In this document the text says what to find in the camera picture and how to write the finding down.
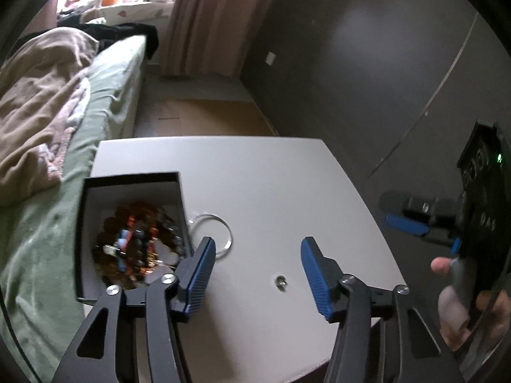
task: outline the small screw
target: small screw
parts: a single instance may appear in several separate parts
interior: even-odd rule
[[[398,291],[398,294],[408,295],[410,293],[410,288],[408,288],[408,286],[406,286],[406,285],[398,285],[397,291]]]
[[[119,293],[120,290],[121,290],[121,287],[119,285],[110,285],[106,289],[106,293],[109,295],[116,295]]]
[[[275,278],[275,285],[279,290],[284,292],[287,288],[287,280],[285,276],[279,275]]]
[[[165,274],[162,276],[162,283],[173,283],[176,279],[176,276],[173,274]]]
[[[353,275],[347,274],[347,275],[342,275],[341,281],[342,281],[342,283],[350,285],[355,282],[355,279],[356,278]]]

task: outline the gray wall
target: gray wall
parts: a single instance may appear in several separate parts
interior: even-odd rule
[[[376,204],[390,188],[456,198],[456,161],[475,120],[511,130],[511,60],[474,8],[466,0],[274,0],[242,82],[280,135],[325,141],[405,280],[435,311],[445,280],[429,264],[448,250],[386,229]]]

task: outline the tabletop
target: tabletop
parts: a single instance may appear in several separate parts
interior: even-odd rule
[[[369,286],[404,283],[362,198],[321,140],[166,137],[103,141],[91,176],[179,171],[187,218],[222,217],[231,251],[215,263],[204,303],[179,332],[192,379],[281,383],[325,363],[336,324],[316,311],[300,260],[313,236],[326,257]],[[205,222],[198,244],[227,231]],[[275,277],[283,275],[286,291]]]

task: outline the black box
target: black box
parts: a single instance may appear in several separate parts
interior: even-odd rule
[[[75,236],[75,288],[79,302],[93,305],[107,287],[95,268],[92,255],[103,221],[113,216],[119,205],[129,205],[138,200],[154,207],[163,207],[181,231],[183,246],[187,252],[186,257],[193,254],[181,196],[179,173],[87,178],[83,185]]]

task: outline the curtain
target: curtain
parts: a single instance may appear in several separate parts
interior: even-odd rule
[[[162,44],[162,74],[239,76],[270,1],[176,0]]]
[[[57,27],[57,2],[58,0],[48,1],[35,15],[25,30],[23,30],[20,37],[23,37],[26,34],[42,32],[43,30]]]

